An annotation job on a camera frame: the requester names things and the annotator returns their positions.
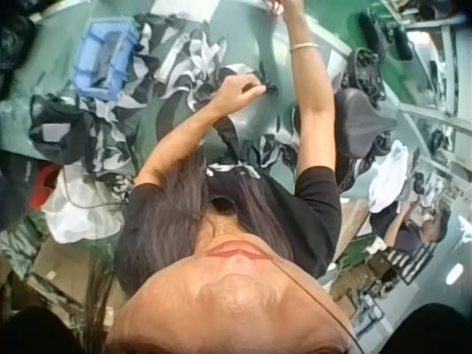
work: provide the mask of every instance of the lips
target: lips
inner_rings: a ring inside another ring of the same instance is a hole
[[[250,260],[270,260],[271,256],[262,249],[247,241],[228,241],[210,249],[209,257],[230,258],[237,255]]]

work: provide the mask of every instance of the black t-shirt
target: black t-shirt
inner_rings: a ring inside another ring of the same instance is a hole
[[[385,238],[390,225],[398,216],[397,210],[398,202],[394,201],[379,213],[370,215],[370,225],[377,236],[382,239]],[[402,222],[395,239],[395,245],[392,248],[406,254],[414,254],[422,245],[420,230],[413,225],[406,225]]]
[[[210,201],[219,212],[233,212],[240,225],[246,225],[235,206],[240,193],[231,183],[232,174],[211,167],[209,170],[206,179]],[[259,177],[257,183],[290,241],[295,263],[316,278],[324,275],[333,260],[341,231],[341,203],[334,172],[327,167],[304,171],[296,181],[294,195],[252,167],[236,167],[232,172]],[[162,192],[163,189],[154,184],[141,184],[134,189],[123,232],[139,232],[143,209]]]

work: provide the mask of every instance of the blue plastic basket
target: blue plastic basket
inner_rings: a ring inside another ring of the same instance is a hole
[[[128,81],[128,64],[138,43],[139,33],[132,18],[91,21],[72,72],[77,93],[116,101]]]

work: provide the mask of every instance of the bracelet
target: bracelet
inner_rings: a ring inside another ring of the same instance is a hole
[[[297,45],[292,46],[290,48],[290,53],[292,53],[295,50],[300,49],[300,48],[318,48],[318,44],[309,43],[309,42],[308,43],[297,44]]]

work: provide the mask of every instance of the black bicycle saddle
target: black bicycle saddle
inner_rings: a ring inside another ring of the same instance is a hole
[[[361,90],[341,90],[335,95],[335,102],[336,148],[350,159],[366,157],[377,136],[397,127],[397,121],[382,117]]]

